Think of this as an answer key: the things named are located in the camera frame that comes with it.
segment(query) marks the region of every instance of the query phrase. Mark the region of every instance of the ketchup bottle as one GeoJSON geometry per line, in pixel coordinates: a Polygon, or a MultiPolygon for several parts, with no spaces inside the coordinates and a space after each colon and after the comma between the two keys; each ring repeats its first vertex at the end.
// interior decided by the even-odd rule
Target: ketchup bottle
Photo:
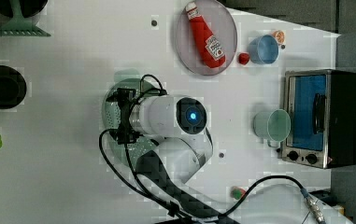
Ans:
{"type": "Polygon", "coordinates": [[[207,27],[204,18],[198,12],[197,5],[190,2],[186,6],[186,12],[192,26],[195,45],[206,66],[210,68],[222,66],[226,61],[226,56],[221,48],[221,43],[207,27]]]}

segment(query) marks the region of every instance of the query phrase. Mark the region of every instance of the metal connector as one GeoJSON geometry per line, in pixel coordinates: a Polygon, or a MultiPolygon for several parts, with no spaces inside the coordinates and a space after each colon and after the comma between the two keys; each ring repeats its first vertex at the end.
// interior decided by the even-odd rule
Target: metal connector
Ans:
{"type": "Polygon", "coordinates": [[[306,197],[306,205],[308,206],[309,211],[311,211],[318,223],[325,223],[323,213],[318,208],[314,199],[312,199],[310,196],[306,197]]]}

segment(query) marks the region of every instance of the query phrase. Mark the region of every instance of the toaster oven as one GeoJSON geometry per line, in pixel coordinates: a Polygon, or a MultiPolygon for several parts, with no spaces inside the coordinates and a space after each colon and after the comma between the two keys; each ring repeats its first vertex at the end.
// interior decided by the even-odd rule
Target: toaster oven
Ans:
{"type": "Polygon", "coordinates": [[[284,109],[291,131],[282,159],[322,169],[356,164],[356,74],[287,72],[284,109]]]}

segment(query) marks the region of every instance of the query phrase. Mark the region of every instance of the gray plate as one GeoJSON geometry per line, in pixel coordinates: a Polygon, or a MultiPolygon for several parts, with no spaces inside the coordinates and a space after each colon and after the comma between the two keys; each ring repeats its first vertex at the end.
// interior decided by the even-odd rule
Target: gray plate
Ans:
{"type": "Polygon", "coordinates": [[[215,0],[196,0],[195,4],[213,35],[221,42],[226,55],[226,63],[219,68],[209,68],[204,65],[195,46],[185,8],[178,19],[175,31],[178,55],[190,71],[200,75],[217,75],[224,71],[234,59],[237,44],[235,22],[227,8],[215,0]]]}

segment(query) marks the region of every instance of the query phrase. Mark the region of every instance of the cable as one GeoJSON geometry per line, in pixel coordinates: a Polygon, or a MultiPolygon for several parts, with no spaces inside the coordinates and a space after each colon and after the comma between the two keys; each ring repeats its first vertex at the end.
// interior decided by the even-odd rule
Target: cable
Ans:
{"type": "MultiPolygon", "coordinates": [[[[104,160],[106,161],[107,165],[111,168],[111,170],[114,172],[114,174],[116,176],[119,177],[119,179],[126,185],[128,186],[130,189],[132,189],[133,191],[135,191],[136,193],[142,195],[143,197],[145,198],[148,198],[148,199],[151,199],[154,201],[154,199],[152,197],[150,197],[148,194],[140,191],[139,189],[137,189],[136,187],[134,187],[133,185],[131,185],[124,177],[122,177],[122,175],[117,171],[117,169],[114,167],[114,165],[110,162],[110,160],[108,159],[104,149],[103,149],[103,146],[102,146],[102,138],[103,136],[105,135],[105,133],[108,133],[110,132],[112,129],[106,129],[106,130],[103,130],[101,132],[101,134],[99,135],[99,150],[101,151],[101,154],[104,158],[104,160]]],[[[160,206],[162,206],[163,208],[169,210],[169,208],[167,207],[167,202],[165,203],[160,203],[160,202],[157,202],[155,201],[156,203],[158,203],[160,206]]],[[[181,215],[182,217],[186,217],[187,215],[181,211],[178,211],[177,214],[181,215]]]]}
{"type": "MultiPolygon", "coordinates": [[[[151,91],[157,91],[158,95],[160,94],[166,94],[166,91],[163,89],[163,85],[161,84],[161,82],[153,75],[144,75],[141,80],[140,80],[140,88],[142,88],[142,81],[144,80],[145,77],[153,77],[158,83],[159,83],[159,86],[160,86],[160,89],[157,89],[157,88],[150,88],[146,91],[140,91],[140,94],[137,98],[135,98],[135,100],[130,104],[129,106],[129,114],[132,113],[132,110],[134,109],[135,105],[138,104],[139,100],[141,98],[143,98],[143,96],[145,94],[148,94],[150,93],[151,91]]],[[[140,195],[148,198],[148,199],[151,199],[153,201],[155,201],[156,203],[158,203],[160,206],[162,206],[163,208],[167,209],[167,210],[171,210],[171,209],[175,209],[173,208],[173,205],[172,204],[168,204],[168,202],[158,198],[157,196],[155,196],[154,194],[152,194],[150,191],[148,191],[146,189],[146,187],[142,184],[142,182],[139,180],[139,178],[137,177],[137,173],[136,171],[134,170],[134,167],[133,167],[133,164],[131,162],[131,157],[129,155],[129,149],[128,149],[128,144],[124,143],[124,147],[125,147],[125,155],[126,155],[126,158],[127,158],[127,161],[128,161],[128,164],[129,164],[129,167],[130,167],[130,170],[132,172],[132,174],[134,175],[134,178],[135,178],[135,181],[136,183],[139,185],[140,188],[142,188],[143,191],[137,189],[136,187],[132,186],[128,181],[126,181],[119,173],[118,171],[114,168],[114,166],[111,164],[111,162],[109,161],[105,151],[103,150],[103,147],[102,147],[102,137],[105,133],[111,131],[112,129],[107,129],[107,130],[104,130],[100,136],[99,136],[99,148],[101,150],[101,153],[105,159],[105,161],[107,162],[108,166],[113,170],[113,172],[119,177],[119,179],[121,179],[121,181],[127,185],[128,187],[130,187],[132,190],[134,190],[135,192],[139,193],[140,195]]],[[[125,136],[126,138],[128,137],[128,132],[125,130],[125,136]]],[[[174,214],[175,216],[178,216],[180,219],[182,219],[183,217],[187,217],[188,215],[183,213],[182,211],[180,211],[179,209],[176,211],[176,213],[174,214]]]]}
{"type": "Polygon", "coordinates": [[[293,177],[290,177],[290,176],[287,176],[287,175],[270,175],[270,176],[266,176],[266,177],[256,181],[254,184],[252,184],[250,186],[250,188],[248,189],[248,191],[245,193],[245,195],[241,199],[239,199],[239,201],[233,207],[231,207],[225,213],[219,215],[219,217],[227,217],[232,212],[234,212],[234,210],[236,210],[236,208],[245,201],[245,199],[248,197],[250,192],[253,191],[253,189],[256,188],[256,186],[258,186],[260,183],[264,182],[265,180],[269,180],[269,179],[289,179],[289,180],[293,181],[300,189],[304,188],[303,185],[300,184],[300,182],[298,182],[293,177]]]}
{"type": "Polygon", "coordinates": [[[104,131],[101,132],[101,134],[99,135],[99,150],[102,153],[102,156],[104,158],[104,160],[106,161],[107,165],[111,168],[111,170],[113,170],[114,174],[116,174],[119,179],[126,185],[128,186],[130,189],[134,190],[136,193],[142,195],[143,197],[147,197],[146,194],[144,194],[142,191],[140,191],[139,189],[135,188],[134,186],[132,186],[125,178],[122,177],[122,175],[116,170],[116,168],[114,168],[113,164],[111,164],[110,160],[108,159],[103,146],[102,146],[102,138],[105,135],[105,133],[110,132],[112,129],[106,129],[104,131]]]}
{"type": "Polygon", "coordinates": [[[146,74],[146,75],[144,75],[142,78],[140,78],[140,82],[139,82],[139,84],[140,84],[140,85],[139,85],[140,92],[142,92],[142,90],[143,90],[143,81],[145,80],[146,77],[152,77],[154,80],[157,81],[158,86],[160,87],[160,89],[161,89],[161,90],[164,89],[164,88],[163,88],[163,85],[161,84],[160,80],[159,80],[157,77],[155,77],[154,75],[146,74]]]}
{"type": "MultiPolygon", "coordinates": [[[[153,76],[153,75],[144,75],[141,79],[140,79],[140,94],[137,98],[135,98],[133,100],[133,102],[129,105],[129,115],[132,113],[135,105],[137,105],[140,101],[140,99],[142,99],[146,94],[150,93],[151,91],[157,91],[158,95],[163,95],[163,94],[166,94],[166,91],[163,89],[163,85],[161,84],[161,82],[157,79],[157,77],[153,76]],[[153,79],[155,79],[159,86],[160,86],[160,89],[158,88],[150,88],[146,91],[142,91],[142,82],[143,80],[145,79],[145,77],[152,77],[153,79]]],[[[128,148],[128,144],[127,143],[124,143],[124,147],[125,147],[125,156],[127,158],[127,161],[128,161],[128,165],[129,165],[129,168],[135,178],[135,182],[139,185],[139,187],[144,191],[141,191],[139,189],[137,189],[136,187],[132,186],[128,181],[126,181],[119,173],[118,171],[114,168],[114,166],[111,164],[111,162],[108,160],[106,154],[105,154],[105,151],[103,150],[102,148],[102,137],[103,135],[106,133],[106,132],[109,132],[111,131],[112,129],[106,129],[104,131],[102,131],[101,135],[99,136],[99,148],[101,150],[101,153],[105,159],[105,161],[107,162],[108,166],[113,170],[113,172],[119,177],[119,179],[121,179],[121,181],[127,185],[128,187],[130,187],[132,190],[134,190],[135,192],[139,193],[140,195],[148,198],[148,199],[151,199],[153,201],[155,201],[156,203],[158,203],[160,206],[162,206],[163,208],[171,211],[172,209],[174,209],[173,207],[173,204],[171,203],[168,203],[160,198],[158,198],[157,196],[155,196],[154,194],[152,194],[148,189],[146,189],[146,187],[142,184],[142,182],[139,180],[139,178],[137,177],[137,173],[136,171],[134,170],[134,167],[133,167],[133,164],[131,162],[131,157],[130,157],[130,154],[129,154],[129,148],[128,148]]],[[[125,137],[127,138],[128,137],[128,132],[127,130],[125,130],[125,137]]],[[[264,177],[262,179],[259,179],[257,180],[253,185],[251,185],[248,189],[248,191],[245,193],[245,195],[239,199],[239,201],[233,206],[231,207],[229,210],[227,210],[225,213],[223,214],[220,214],[218,215],[218,217],[227,217],[228,215],[230,215],[231,213],[234,212],[234,210],[236,210],[236,208],[242,204],[245,199],[248,197],[248,195],[253,191],[254,188],[256,188],[260,183],[264,182],[265,180],[268,180],[268,179],[289,179],[291,180],[292,182],[294,182],[299,188],[300,190],[302,191],[303,195],[304,192],[306,192],[306,190],[304,189],[303,185],[300,184],[300,182],[298,182],[296,179],[290,177],[290,176],[286,176],[286,175],[271,175],[271,176],[267,176],[267,177],[264,177]]],[[[188,214],[184,213],[183,211],[180,211],[179,208],[178,210],[176,211],[175,214],[173,214],[175,216],[177,216],[180,220],[182,220],[183,222],[185,221],[184,218],[185,217],[189,217],[188,214]]]]}

